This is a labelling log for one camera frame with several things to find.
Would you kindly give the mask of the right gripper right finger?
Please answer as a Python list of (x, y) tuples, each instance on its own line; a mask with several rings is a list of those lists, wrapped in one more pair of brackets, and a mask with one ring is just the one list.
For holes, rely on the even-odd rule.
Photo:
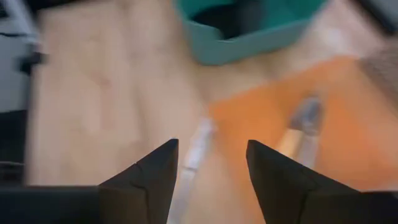
[(256, 140), (248, 141), (246, 160), (266, 223), (300, 223), (307, 196), (317, 190), (357, 192)]

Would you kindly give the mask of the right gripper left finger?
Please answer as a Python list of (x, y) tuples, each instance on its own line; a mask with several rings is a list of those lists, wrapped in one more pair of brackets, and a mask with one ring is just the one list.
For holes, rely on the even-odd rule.
[(104, 223), (166, 224), (177, 180), (178, 139), (170, 139), (99, 185)]

